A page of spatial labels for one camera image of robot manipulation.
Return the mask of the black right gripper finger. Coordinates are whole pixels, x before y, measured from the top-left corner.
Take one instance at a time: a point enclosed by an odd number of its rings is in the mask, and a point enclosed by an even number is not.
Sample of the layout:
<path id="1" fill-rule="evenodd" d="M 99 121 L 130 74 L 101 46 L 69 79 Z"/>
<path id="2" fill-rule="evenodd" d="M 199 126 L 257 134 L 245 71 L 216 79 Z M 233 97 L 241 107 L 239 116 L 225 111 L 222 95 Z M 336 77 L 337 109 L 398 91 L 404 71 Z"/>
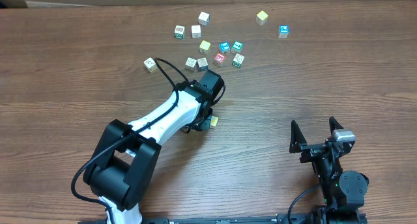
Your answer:
<path id="1" fill-rule="evenodd" d="M 344 129 L 344 127 L 333 116 L 331 116 L 328 121 L 331 134 L 333 134 L 335 130 L 340 131 Z"/>
<path id="2" fill-rule="evenodd" d="M 307 147 L 307 141 L 295 120 L 291 121 L 290 153 L 302 152 Z"/>

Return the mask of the yellow top wooden block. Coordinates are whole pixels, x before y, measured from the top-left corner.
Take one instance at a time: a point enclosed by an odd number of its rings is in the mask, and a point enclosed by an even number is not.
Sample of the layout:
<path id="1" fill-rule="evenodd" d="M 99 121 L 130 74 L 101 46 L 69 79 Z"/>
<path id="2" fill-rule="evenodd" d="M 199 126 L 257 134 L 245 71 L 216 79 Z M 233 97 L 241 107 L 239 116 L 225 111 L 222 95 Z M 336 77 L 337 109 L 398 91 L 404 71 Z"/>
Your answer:
<path id="1" fill-rule="evenodd" d="M 212 116 L 210 120 L 210 127 L 215 128 L 218 123 L 218 117 Z"/>

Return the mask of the red top wooden block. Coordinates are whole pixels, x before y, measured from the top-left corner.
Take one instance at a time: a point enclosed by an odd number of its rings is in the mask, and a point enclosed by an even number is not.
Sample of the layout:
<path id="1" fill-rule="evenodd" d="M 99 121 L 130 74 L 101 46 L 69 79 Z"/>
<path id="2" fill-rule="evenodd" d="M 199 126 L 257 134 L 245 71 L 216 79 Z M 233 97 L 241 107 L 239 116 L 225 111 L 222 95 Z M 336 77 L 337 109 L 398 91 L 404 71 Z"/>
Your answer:
<path id="1" fill-rule="evenodd" d="M 222 66 L 223 66 L 223 64 L 224 64 L 224 62 L 225 62 L 225 60 L 226 60 L 226 56 L 225 56 L 224 54 L 222 54 L 222 53 L 217 53 L 217 54 L 214 56 L 213 63 L 214 63 L 216 66 L 222 67 Z"/>

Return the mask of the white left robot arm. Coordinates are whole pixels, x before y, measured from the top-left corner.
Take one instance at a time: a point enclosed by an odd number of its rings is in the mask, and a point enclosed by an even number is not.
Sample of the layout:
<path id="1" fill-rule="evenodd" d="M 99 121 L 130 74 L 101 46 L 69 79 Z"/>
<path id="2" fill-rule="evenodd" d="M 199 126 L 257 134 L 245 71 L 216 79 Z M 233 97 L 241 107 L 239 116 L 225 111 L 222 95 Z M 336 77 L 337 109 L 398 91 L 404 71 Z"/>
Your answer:
<path id="1" fill-rule="evenodd" d="M 83 181 L 106 209 L 103 223 L 141 223 L 139 204 L 146 192 L 162 145 L 182 128 L 210 129 L 212 106 L 222 97 L 225 83 L 211 70 L 200 81 L 184 81 L 161 106 L 125 124 L 110 122 L 91 160 L 83 169 Z"/>

